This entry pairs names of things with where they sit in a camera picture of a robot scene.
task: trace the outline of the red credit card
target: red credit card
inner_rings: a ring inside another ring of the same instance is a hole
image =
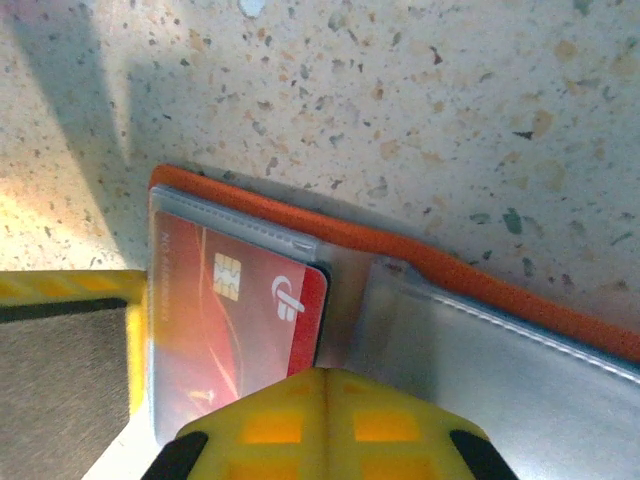
[[[315,267],[165,212],[152,226],[156,438],[311,367],[327,295]]]

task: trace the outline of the speckled countertop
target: speckled countertop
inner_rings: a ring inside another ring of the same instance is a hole
[[[2,8],[1,268],[144,268],[170,162],[362,207],[640,330],[640,3]]]

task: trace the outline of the orange trim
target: orange trim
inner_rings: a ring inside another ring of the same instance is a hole
[[[310,212],[170,165],[160,165],[153,171],[150,187],[158,184],[169,185],[326,242],[401,258],[439,287],[472,297],[631,362],[640,362],[639,334],[509,285],[417,240]]]

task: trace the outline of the stitching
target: stitching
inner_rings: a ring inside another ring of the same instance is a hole
[[[195,202],[193,202],[192,200],[188,200],[185,198],[181,198],[177,195],[175,195],[173,192],[167,192],[167,191],[159,191],[159,192],[155,192],[156,195],[158,195],[159,197],[165,197],[166,199],[169,199],[173,202],[176,203],[180,203],[182,205],[184,205],[187,208],[192,208],[194,210],[198,210],[202,213],[205,213],[207,215],[212,215],[214,217],[218,217],[219,219],[226,221],[226,222],[230,222],[233,223],[235,225],[239,225],[241,227],[250,229],[250,230],[254,230],[256,232],[259,233],[263,233],[271,238],[274,238],[276,240],[285,242],[288,244],[288,246],[290,248],[295,248],[295,249],[300,249],[300,247],[302,247],[306,252],[309,252],[310,250],[313,250],[314,246],[313,245],[309,245],[309,244],[305,244],[303,243],[301,240],[294,238],[291,235],[288,235],[286,233],[282,233],[282,232],[275,232],[273,230],[271,230],[269,227],[264,226],[264,225],[252,225],[250,223],[248,223],[246,220],[244,219],[240,219],[240,218],[236,218],[234,216],[232,216],[231,214],[228,214],[226,212],[220,211],[215,207],[205,207],[203,205],[199,205]]]
[[[457,302],[451,301],[447,298],[441,297],[438,294],[435,293],[429,293],[428,296],[435,302],[441,303],[443,305],[446,305],[450,308],[453,308],[455,310],[460,310],[462,312],[465,312],[468,315],[471,315],[473,317],[476,317],[480,320],[484,320],[486,322],[489,322],[491,324],[493,324],[496,327],[502,328],[504,330],[510,331],[512,333],[515,333],[517,335],[520,335],[522,337],[527,338],[528,340],[534,341],[536,343],[540,343],[548,348],[552,348],[553,350],[556,350],[560,353],[564,353],[566,355],[569,355],[573,358],[575,358],[576,360],[579,360],[581,362],[584,362],[586,364],[588,364],[589,366],[592,367],[596,367],[599,368],[600,370],[603,370],[605,373],[608,374],[612,374],[615,375],[617,377],[620,377],[624,380],[628,380],[636,385],[640,386],[640,378],[638,378],[636,375],[632,374],[632,373],[627,373],[626,371],[623,371],[619,368],[617,368],[616,366],[610,364],[610,363],[606,363],[603,362],[601,360],[598,360],[596,358],[594,358],[593,356],[589,355],[589,354],[585,354],[582,352],[577,351],[576,349],[572,348],[572,347],[567,347],[564,345],[561,345],[560,343],[554,341],[554,340],[550,340],[548,338],[544,338],[542,335],[538,335],[532,332],[528,332],[525,329],[523,329],[522,327],[516,326],[516,325],[510,325],[505,323],[504,321],[497,319],[495,317],[492,317],[490,315],[484,314],[472,307],[467,307],[464,305],[460,305]]]

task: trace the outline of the yellow plastic object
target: yellow plastic object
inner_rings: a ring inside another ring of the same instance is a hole
[[[142,403],[146,371],[147,280],[138,270],[0,272],[0,306],[26,306],[102,298],[127,302],[129,410]]]
[[[450,438],[459,430],[488,440],[468,420],[393,388],[310,369],[186,425],[178,438],[208,435],[189,480],[474,480]]]

